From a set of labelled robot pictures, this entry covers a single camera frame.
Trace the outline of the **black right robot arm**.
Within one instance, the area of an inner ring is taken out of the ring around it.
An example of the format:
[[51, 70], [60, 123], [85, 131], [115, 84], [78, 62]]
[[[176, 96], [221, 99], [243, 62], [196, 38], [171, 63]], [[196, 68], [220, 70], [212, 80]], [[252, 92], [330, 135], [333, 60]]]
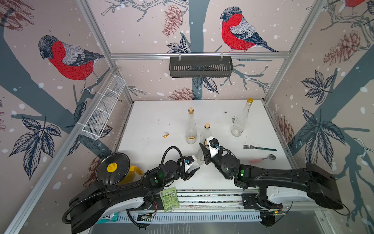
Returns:
[[212, 144], [199, 145], [205, 164], [213, 163], [225, 179], [234, 181], [236, 187], [259, 189], [258, 195], [245, 203], [247, 206], [263, 211], [275, 208], [276, 203], [268, 199], [267, 188], [276, 186], [303, 191], [323, 208], [335, 211], [345, 208], [335, 177], [319, 166], [308, 163], [304, 168], [280, 170], [245, 165], [230, 150], [220, 146], [217, 139], [212, 141]]

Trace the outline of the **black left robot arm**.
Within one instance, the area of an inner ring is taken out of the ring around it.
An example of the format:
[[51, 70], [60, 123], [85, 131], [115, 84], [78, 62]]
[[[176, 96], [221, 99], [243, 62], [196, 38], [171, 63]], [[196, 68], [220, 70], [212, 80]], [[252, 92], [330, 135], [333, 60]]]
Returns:
[[145, 209], [152, 205], [154, 196], [176, 180], [189, 180], [198, 169], [191, 169], [195, 156], [183, 156], [176, 146], [163, 154], [158, 167], [148, 170], [140, 180], [123, 185], [105, 185], [97, 181], [70, 200], [62, 222], [78, 234], [97, 223], [102, 217], [122, 210]]

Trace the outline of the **small corked labelled bottle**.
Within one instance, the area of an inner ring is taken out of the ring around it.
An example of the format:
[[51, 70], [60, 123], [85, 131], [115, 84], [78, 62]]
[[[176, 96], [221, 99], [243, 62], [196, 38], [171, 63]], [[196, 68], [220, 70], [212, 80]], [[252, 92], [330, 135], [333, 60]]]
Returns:
[[205, 158], [204, 158], [202, 146], [204, 146], [208, 149], [208, 144], [207, 144], [206, 140], [203, 143], [199, 143], [199, 149], [198, 149], [197, 154], [196, 154], [196, 161], [200, 166], [205, 163]]

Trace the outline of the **yellow cap glass bottle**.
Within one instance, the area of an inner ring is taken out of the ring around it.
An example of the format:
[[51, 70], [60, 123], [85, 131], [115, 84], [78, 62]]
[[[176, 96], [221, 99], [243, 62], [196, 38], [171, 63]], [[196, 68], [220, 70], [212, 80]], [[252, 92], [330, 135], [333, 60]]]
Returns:
[[231, 133], [235, 137], [240, 137], [246, 127], [247, 118], [249, 114], [249, 109], [253, 103], [254, 99], [249, 98], [246, 102], [246, 105], [239, 116], [235, 119]]

